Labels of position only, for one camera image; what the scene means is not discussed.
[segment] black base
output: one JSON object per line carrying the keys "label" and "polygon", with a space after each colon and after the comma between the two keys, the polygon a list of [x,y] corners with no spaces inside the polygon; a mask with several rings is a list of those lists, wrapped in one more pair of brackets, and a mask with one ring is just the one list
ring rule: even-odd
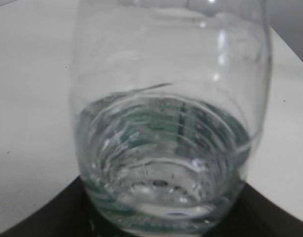
{"label": "black base", "polygon": [[[53,201],[0,237],[92,237],[90,202],[77,178]],[[132,237],[95,213],[101,237]],[[229,216],[205,237],[303,237],[303,222],[248,184]]]}

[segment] glass jar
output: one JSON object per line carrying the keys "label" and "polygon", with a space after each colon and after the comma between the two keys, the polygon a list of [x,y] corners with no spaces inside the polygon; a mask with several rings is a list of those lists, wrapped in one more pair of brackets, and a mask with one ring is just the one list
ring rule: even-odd
{"label": "glass jar", "polygon": [[70,102],[97,211],[141,237],[218,224],[245,185],[270,69],[265,0],[80,0]]}

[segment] white surface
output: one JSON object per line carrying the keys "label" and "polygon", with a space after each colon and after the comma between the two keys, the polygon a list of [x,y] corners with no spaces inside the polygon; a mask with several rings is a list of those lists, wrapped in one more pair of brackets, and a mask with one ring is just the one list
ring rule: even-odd
{"label": "white surface", "polygon": [[[0,7],[0,232],[78,174],[66,103],[75,11],[76,0]],[[273,40],[265,136],[249,182],[303,220],[303,63],[275,33]]]}

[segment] water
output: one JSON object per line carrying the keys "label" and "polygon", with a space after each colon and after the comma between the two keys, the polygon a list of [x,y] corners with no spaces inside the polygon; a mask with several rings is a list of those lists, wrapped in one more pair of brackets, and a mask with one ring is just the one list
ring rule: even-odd
{"label": "water", "polygon": [[115,94],[76,122],[81,177],[109,221],[142,237],[196,237],[217,224],[244,181],[249,147],[228,112],[173,95]]}

